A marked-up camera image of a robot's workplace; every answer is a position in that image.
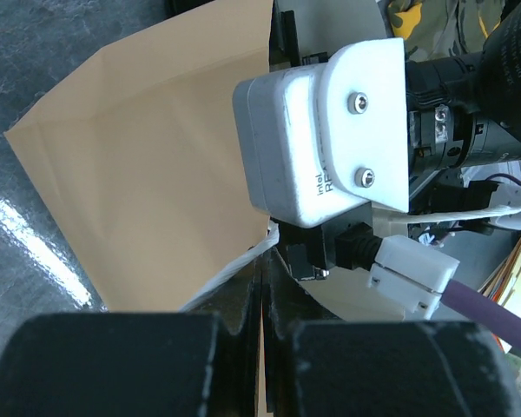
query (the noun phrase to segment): beige paper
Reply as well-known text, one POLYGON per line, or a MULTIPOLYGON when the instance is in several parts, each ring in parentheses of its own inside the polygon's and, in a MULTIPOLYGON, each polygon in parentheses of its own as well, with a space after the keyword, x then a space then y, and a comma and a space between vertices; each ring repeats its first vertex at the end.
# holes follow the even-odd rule
POLYGON ((111 310, 177 309, 266 234, 232 93, 268 71, 271 9, 216 0, 102 48, 7 132, 111 310))

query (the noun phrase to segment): white connector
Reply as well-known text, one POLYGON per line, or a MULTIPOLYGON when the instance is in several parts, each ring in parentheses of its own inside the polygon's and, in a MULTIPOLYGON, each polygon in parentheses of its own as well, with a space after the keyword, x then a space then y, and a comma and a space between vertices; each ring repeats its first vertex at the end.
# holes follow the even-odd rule
POLYGON ((430 319, 458 265, 457 259, 408 237, 390 236, 382 241, 368 286, 416 316, 430 319))

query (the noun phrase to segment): gray surface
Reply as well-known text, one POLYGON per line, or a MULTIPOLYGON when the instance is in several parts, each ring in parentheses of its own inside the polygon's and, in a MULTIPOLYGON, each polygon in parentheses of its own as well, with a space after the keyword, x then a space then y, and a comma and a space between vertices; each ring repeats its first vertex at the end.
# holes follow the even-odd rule
POLYGON ((35 314, 103 307, 2 132, 103 45, 163 17, 162 0, 0 0, 0 352, 35 314))

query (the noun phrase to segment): white cable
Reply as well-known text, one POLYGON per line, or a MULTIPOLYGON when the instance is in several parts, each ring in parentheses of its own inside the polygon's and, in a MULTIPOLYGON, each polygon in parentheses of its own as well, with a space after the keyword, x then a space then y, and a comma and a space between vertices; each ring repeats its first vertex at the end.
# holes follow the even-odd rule
POLYGON ((268 229, 270 232, 268 233, 267 237, 260 241, 257 246, 250 248, 246 253, 231 261, 222 269, 222 271, 208 280, 208 282, 203 285, 199 291, 197 291, 193 298, 180 308, 180 311, 189 311, 190 309, 194 308, 201 301, 201 298, 204 294, 218 288, 220 285, 242 270, 254 258, 261 256, 272 246, 275 246, 280 240, 280 231, 278 230, 278 225, 270 221, 268 223, 268 229))
POLYGON ((386 219, 392 223, 439 223, 456 222, 462 220, 476 220, 486 217, 500 217, 502 215, 516 215, 521 213, 521 204, 518 206, 497 206, 473 211, 456 211, 451 213, 432 213, 430 215, 406 215, 403 213, 389 212, 386 219))

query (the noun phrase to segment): cable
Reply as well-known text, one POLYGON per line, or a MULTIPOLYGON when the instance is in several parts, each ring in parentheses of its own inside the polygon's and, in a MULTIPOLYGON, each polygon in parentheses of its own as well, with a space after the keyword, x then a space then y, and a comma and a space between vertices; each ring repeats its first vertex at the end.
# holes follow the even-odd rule
POLYGON ((456 227, 456 228, 429 228, 428 230, 425 230, 423 233, 430 233, 431 235, 435 235, 437 233, 457 233, 457 232, 470 232, 470 230, 467 230, 463 227, 456 227))
POLYGON ((503 172, 498 172, 497 174, 490 175, 488 178, 486 178, 485 181, 490 181, 490 180, 493 180, 495 178, 505 178, 507 180, 515 182, 519 187, 521 187, 521 180, 519 180, 518 178, 516 178, 513 175, 504 174, 503 172))
POLYGON ((387 220, 392 223, 440 223, 459 222, 462 220, 477 220, 486 217, 500 217, 502 215, 516 215, 521 213, 521 204, 518 206, 497 206, 483 208, 482 210, 456 211, 451 213, 432 213, 429 215, 405 215, 403 213, 390 212, 387 220))
POLYGON ((440 301, 521 351, 521 318, 511 311, 454 280, 448 282, 440 301))
POLYGON ((338 248, 338 243, 336 243, 337 265, 343 268, 348 268, 351 265, 358 266, 367 271, 371 270, 371 266, 376 262, 376 254, 382 245, 381 237, 363 234, 351 239, 344 239, 343 241, 338 240, 339 238, 337 242, 343 242, 343 247, 346 248, 349 254, 343 254, 342 250, 338 248))

